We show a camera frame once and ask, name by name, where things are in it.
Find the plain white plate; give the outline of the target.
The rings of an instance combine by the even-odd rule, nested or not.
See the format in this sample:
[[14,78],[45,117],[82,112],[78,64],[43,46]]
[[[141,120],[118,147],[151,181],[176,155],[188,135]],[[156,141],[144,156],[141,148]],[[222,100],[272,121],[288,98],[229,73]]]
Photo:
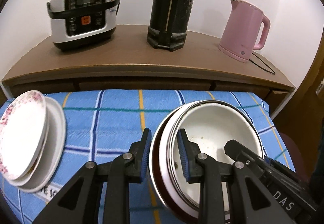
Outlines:
[[66,139],[66,120],[61,105],[51,97],[45,97],[48,112],[48,134],[45,147],[34,173],[22,180],[8,182],[26,193],[40,191],[52,178],[59,165]]

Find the red rimmed bowl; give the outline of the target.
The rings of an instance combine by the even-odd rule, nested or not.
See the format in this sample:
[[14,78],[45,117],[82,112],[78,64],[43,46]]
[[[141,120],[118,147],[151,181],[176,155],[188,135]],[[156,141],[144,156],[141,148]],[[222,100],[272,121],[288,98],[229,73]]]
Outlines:
[[161,177],[160,166],[159,166],[159,146],[162,132],[170,120],[170,118],[181,108],[186,108],[194,104],[194,102],[187,103],[185,105],[179,106],[176,109],[172,110],[158,125],[150,145],[149,152],[149,173],[152,185],[154,187],[155,194],[167,210],[172,212],[175,217],[184,223],[198,223],[198,218],[190,216],[188,213],[183,211],[176,203],[171,199],[169,193],[166,190],[166,187],[163,183]]

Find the steel enamel bowl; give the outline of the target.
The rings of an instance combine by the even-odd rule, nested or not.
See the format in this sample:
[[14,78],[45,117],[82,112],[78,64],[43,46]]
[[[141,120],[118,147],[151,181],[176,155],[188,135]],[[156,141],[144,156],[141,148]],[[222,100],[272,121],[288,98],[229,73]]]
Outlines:
[[215,160],[232,164],[233,160],[225,154],[225,144],[236,140],[260,157],[264,157],[262,142],[256,128],[247,115],[238,108],[218,100],[196,101],[179,113],[172,129],[174,146],[171,148],[170,165],[173,169],[177,192],[187,204],[199,206],[199,184],[189,184],[183,175],[180,154],[177,145],[179,129],[185,129],[188,139],[196,143],[200,151]]

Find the white dish pink pattern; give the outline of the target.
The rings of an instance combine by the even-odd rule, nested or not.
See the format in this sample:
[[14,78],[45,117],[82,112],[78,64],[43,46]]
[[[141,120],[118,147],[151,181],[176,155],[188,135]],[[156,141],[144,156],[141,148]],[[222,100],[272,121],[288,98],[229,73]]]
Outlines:
[[1,173],[7,180],[24,176],[35,163],[46,134],[44,95],[27,91],[14,99],[1,117]]

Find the white plate red flowers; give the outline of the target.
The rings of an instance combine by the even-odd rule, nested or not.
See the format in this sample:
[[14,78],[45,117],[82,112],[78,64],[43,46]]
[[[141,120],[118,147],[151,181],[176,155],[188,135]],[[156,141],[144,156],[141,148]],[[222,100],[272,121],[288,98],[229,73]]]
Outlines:
[[46,142],[47,142],[47,137],[48,137],[48,132],[49,132],[49,103],[48,103],[48,99],[49,97],[45,97],[45,101],[46,101],[46,123],[45,123],[45,136],[44,136],[44,139],[43,139],[43,142],[42,142],[42,146],[41,146],[41,150],[37,156],[37,159],[35,161],[35,163],[33,164],[32,168],[29,170],[27,176],[28,176],[28,179],[32,178],[33,174],[35,173],[40,161],[41,161],[41,157],[43,155],[43,151],[45,149],[45,145],[46,145]]

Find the pink plastic bowl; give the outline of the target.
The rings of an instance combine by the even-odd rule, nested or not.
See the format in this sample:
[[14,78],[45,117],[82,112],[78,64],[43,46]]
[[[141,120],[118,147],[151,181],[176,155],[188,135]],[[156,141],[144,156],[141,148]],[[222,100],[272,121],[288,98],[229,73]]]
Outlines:
[[[190,106],[186,108],[181,108],[177,112],[182,113],[186,109],[188,109]],[[188,213],[190,216],[197,217],[198,218],[198,211],[199,206],[187,204],[181,195],[177,192],[177,185],[175,184],[174,176],[173,176],[173,169],[175,167],[171,166],[171,156],[173,155],[173,151],[171,148],[174,146],[173,143],[173,137],[172,137],[172,129],[174,127],[174,123],[177,121],[178,117],[180,117],[180,114],[177,114],[177,112],[174,113],[174,115],[170,118],[170,120],[167,122],[160,140],[160,146],[159,146],[159,166],[160,166],[160,172],[161,177],[163,179],[163,183],[166,187],[167,192],[169,193],[171,199],[176,203],[177,206],[179,206],[183,211]]]

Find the brown wooden door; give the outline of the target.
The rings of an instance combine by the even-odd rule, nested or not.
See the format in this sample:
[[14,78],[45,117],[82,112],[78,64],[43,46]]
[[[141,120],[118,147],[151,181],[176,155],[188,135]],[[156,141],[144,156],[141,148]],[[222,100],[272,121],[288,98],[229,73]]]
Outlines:
[[314,172],[323,122],[323,40],[303,82],[274,118],[296,174],[308,182]]

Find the blue plaid cloth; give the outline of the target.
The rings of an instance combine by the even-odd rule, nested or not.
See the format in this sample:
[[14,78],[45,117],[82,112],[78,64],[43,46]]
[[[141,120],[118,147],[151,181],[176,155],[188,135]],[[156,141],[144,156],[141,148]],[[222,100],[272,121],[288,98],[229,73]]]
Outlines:
[[2,208],[17,223],[32,223],[85,162],[112,161],[138,141],[145,128],[155,131],[172,110],[197,100],[221,100],[240,109],[256,127],[265,154],[294,169],[270,118],[268,103],[250,92],[112,89],[59,92],[52,98],[65,113],[67,136],[60,164],[49,184],[37,193],[25,193],[1,180]]

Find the brown wooden cabinet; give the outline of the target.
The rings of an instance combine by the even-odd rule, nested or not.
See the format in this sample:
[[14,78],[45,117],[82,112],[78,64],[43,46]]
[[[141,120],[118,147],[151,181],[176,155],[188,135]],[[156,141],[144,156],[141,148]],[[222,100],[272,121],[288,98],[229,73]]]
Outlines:
[[44,93],[101,89],[177,89],[252,92],[271,109],[294,91],[278,69],[256,54],[242,63],[220,52],[219,39],[189,32],[182,49],[152,48],[147,27],[120,25],[112,39],[87,50],[64,53],[46,38],[9,70],[3,84],[13,96],[27,90]]

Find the pink electric kettle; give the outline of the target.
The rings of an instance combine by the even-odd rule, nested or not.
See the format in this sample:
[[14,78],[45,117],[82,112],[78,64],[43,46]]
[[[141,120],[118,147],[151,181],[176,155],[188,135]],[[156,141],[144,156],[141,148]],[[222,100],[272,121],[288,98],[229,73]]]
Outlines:
[[218,48],[227,56],[248,62],[254,50],[261,50],[269,34],[271,22],[258,7],[231,0],[231,13]]

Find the white black rice cooker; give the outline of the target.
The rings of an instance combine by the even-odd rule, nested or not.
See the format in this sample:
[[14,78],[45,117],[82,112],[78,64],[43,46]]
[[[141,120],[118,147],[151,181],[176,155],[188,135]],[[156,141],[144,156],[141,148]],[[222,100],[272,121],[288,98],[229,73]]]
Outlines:
[[53,44],[63,52],[107,41],[116,29],[121,0],[49,0]]

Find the black thermos flask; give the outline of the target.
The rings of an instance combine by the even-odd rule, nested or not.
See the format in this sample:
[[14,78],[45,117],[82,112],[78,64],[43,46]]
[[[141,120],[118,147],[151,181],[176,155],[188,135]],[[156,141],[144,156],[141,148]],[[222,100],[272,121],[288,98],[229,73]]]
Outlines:
[[153,0],[147,41],[155,49],[175,51],[184,46],[194,0]]

